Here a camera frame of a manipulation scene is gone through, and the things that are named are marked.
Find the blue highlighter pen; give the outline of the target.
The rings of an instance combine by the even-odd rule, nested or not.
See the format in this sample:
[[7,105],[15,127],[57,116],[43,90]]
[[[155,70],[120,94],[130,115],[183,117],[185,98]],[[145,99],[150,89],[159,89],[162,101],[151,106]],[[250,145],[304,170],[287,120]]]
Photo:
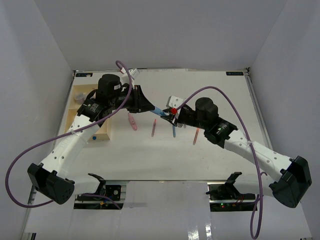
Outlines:
[[168,116],[168,113],[164,112],[163,110],[161,110],[158,107],[155,107],[154,110],[152,110],[151,112],[158,115],[158,116],[161,116],[161,117]]

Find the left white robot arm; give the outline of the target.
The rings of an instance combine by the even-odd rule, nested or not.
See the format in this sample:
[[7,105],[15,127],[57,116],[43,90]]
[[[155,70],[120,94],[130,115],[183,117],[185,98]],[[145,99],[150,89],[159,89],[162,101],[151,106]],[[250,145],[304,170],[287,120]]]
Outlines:
[[85,144],[117,109],[130,113],[153,111],[140,85],[122,83],[114,74],[104,74],[77,110],[67,136],[39,164],[32,163],[27,173],[35,189],[59,205],[74,193],[75,182],[69,170]]

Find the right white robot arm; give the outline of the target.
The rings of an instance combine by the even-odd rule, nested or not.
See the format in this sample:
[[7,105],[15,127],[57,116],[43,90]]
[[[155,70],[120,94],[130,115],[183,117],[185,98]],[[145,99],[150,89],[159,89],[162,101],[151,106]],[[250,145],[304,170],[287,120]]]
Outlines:
[[163,119],[175,127],[187,125],[204,130],[204,137],[212,144],[233,152],[252,164],[257,163],[266,174],[262,177],[262,189],[253,177],[244,177],[241,172],[232,173],[219,187],[210,187],[207,194],[211,199],[236,200],[245,194],[274,197],[289,208],[295,208],[312,184],[309,165],[301,156],[291,158],[254,141],[234,124],[218,114],[218,107],[208,97],[195,102],[195,109],[183,104],[183,99],[170,96]]

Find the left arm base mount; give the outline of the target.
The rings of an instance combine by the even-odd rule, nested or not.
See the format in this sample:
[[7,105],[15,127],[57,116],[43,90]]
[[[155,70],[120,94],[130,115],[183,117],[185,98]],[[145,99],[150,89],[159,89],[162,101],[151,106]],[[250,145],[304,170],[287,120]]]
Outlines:
[[121,210],[125,201],[126,184],[107,181],[89,173],[75,182],[75,210]]

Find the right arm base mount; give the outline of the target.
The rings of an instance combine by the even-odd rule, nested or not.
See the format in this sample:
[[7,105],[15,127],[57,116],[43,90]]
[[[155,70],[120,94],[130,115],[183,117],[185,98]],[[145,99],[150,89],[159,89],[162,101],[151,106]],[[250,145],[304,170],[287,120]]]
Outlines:
[[209,197],[210,211],[213,212],[250,212],[257,211],[256,195],[241,194],[234,184],[240,180],[241,172],[232,173],[226,181],[221,183],[208,182],[205,193]]

